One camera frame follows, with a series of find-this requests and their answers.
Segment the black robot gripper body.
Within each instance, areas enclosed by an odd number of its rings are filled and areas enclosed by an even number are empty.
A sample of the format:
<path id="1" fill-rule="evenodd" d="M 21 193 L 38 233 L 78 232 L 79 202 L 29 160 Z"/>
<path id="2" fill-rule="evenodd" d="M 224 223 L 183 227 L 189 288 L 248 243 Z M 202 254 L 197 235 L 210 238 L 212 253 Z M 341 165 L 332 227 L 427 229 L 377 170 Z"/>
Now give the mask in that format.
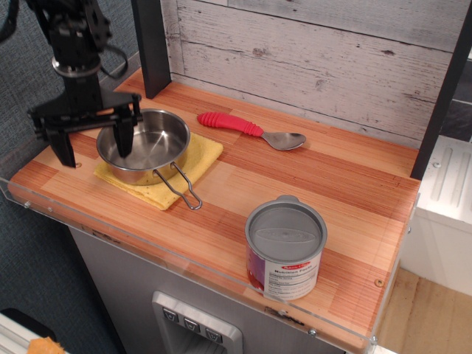
<path id="1" fill-rule="evenodd" d="M 28 111 L 39 139 L 48 140 L 47 128 L 68 128 L 71 133 L 113 127 L 115 120 L 126 117 L 133 117 L 136 126 L 141 100 L 138 94 L 114 92 L 102 87 L 97 68 L 78 72 L 56 68 L 55 71 L 63 79 L 63 93 Z"/>

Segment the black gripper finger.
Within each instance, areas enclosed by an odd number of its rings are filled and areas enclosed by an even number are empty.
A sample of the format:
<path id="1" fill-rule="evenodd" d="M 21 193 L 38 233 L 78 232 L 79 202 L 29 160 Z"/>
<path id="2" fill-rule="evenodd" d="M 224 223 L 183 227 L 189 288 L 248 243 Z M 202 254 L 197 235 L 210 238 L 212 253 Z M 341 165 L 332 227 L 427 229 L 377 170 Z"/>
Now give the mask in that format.
<path id="1" fill-rule="evenodd" d="M 133 117 L 121 118 L 114 121 L 113 132 L 117 150 L 122 158 L 128 156 L 133 146 Z"/>
<path id="2" fill-rule="evenodd" d="M 69 138 L 68 128 L 46 129 L 46 136 L 52 150 L 60 163 L 67 167 L 76 167 L 73 147 Z"/>

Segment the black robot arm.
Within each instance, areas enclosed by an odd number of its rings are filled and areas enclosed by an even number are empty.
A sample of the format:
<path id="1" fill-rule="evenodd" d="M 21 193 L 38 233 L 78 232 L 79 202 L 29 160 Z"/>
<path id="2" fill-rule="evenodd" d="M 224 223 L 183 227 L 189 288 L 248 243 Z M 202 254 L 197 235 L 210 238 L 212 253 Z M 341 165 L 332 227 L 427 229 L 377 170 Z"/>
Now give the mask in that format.
<path id="1" fill-rule="evenodd" d="M 70 133 L 110 127 L 121 157 L 132 151 L 141 116 L 138 94 L 100 85 L 100 55 L 108 45 L 110 22 L 96 1 L 29 1 L 53 51 L 52 66 L 64 91 L 28 112 L 38 138 L 47 141 L 61 164 L 75 167 Z"/>

